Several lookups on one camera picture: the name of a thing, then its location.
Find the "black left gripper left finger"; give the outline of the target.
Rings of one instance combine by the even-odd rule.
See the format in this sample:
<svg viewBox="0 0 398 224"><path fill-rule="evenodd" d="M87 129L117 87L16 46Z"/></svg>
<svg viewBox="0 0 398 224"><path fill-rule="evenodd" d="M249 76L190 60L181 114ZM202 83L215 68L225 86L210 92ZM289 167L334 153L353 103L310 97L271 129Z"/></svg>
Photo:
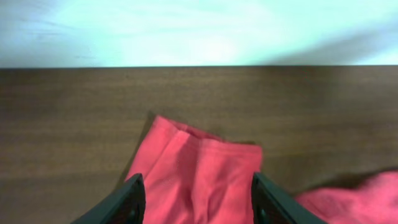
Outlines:
<svg viewBox="0 0 398 224"><path fill-rule="evenodd" d="M72 224L143 224L146 194L142 174L134 174Z"/></svg>

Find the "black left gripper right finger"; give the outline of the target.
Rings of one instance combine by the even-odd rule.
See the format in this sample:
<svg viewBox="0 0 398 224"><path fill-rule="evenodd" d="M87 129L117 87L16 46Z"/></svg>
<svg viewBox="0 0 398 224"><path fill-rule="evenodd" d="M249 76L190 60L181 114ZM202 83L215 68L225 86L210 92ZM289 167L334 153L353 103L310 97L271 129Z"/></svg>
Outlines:
<svg viewBox="0 0 398 224"><path fill-rule="evenodd" d="M325 224L260 172L251 184L254 224Z"/></svg>

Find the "orange red t-shirt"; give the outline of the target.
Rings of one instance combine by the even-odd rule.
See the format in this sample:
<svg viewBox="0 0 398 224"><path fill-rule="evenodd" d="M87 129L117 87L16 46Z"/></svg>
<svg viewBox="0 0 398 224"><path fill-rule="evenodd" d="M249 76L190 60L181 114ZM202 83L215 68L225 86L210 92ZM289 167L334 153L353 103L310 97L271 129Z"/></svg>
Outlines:
<svg viewBox="0 0 398 224"><path fill-rule="evenodd" d="M157 116L129 174L144 179L145 223L252 223L251 182L261 161L257 145ZM322 188L296 200L327 223L396 223L397 172L353 190Z"/></svg>

